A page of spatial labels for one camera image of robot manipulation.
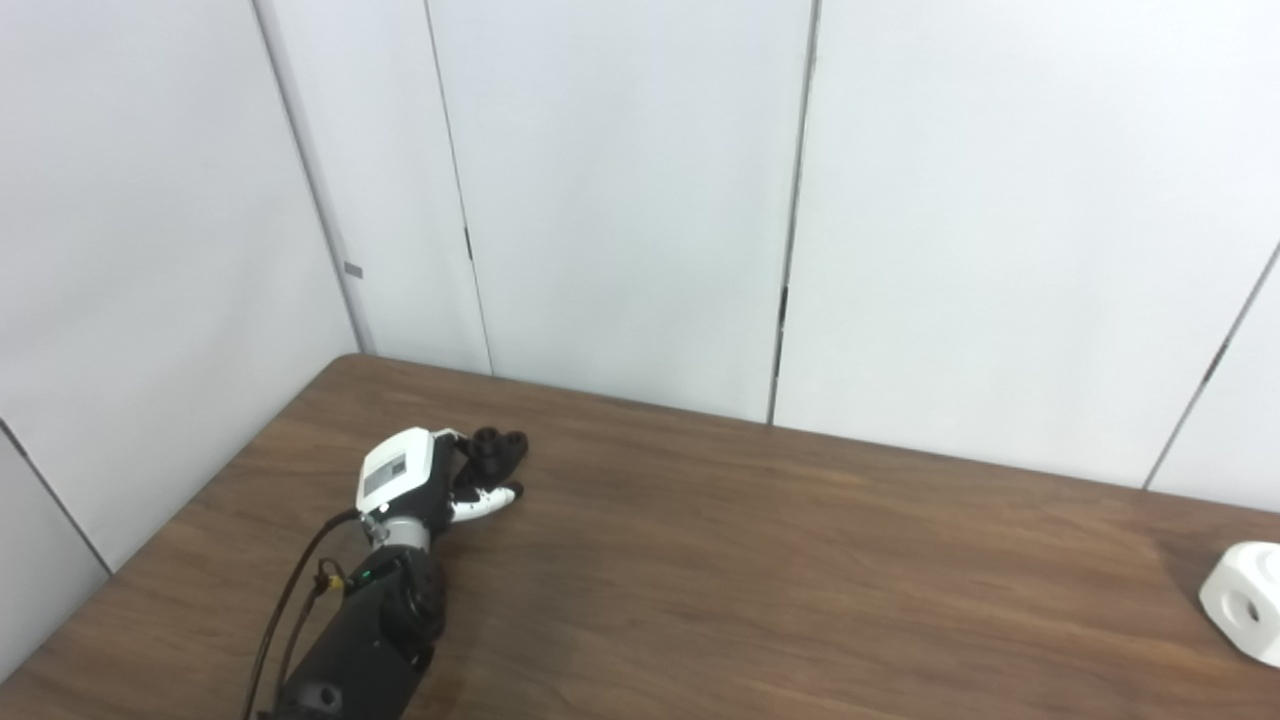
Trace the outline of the black and white left hand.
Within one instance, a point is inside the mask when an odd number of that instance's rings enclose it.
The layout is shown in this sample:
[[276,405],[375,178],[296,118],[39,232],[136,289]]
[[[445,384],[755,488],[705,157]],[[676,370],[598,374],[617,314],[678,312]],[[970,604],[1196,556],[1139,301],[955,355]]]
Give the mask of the black and white left hand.
[[524,486],[513,475],[527,454],[529,437],[518,430],[408,428],[366,455],[355,506],[378,543],[410,527],[428,546],[456,523],[517,502]]

